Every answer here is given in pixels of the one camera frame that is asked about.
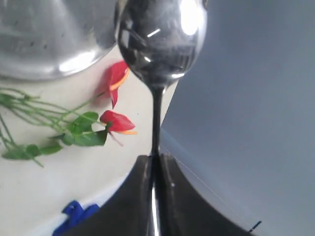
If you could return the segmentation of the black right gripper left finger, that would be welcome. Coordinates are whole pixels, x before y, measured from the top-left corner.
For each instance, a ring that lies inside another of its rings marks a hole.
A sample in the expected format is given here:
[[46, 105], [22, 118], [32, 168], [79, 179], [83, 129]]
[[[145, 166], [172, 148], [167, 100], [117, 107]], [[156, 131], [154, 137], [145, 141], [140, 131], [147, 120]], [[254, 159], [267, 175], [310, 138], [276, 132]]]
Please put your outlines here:
[[152, 216], [152, 166], [155, 157], [141, 155], [130, 173], [92, 216], [64, 236], [156, 236]]

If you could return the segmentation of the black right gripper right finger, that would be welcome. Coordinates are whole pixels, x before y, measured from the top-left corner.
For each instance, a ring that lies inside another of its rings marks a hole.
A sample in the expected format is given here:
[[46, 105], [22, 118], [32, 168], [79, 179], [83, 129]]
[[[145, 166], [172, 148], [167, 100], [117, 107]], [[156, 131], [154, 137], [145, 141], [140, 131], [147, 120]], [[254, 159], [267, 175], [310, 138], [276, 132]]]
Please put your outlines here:
[[164, 236], [250, 236], [213, 208], [184, 176], [175, 158], [160, 156]]

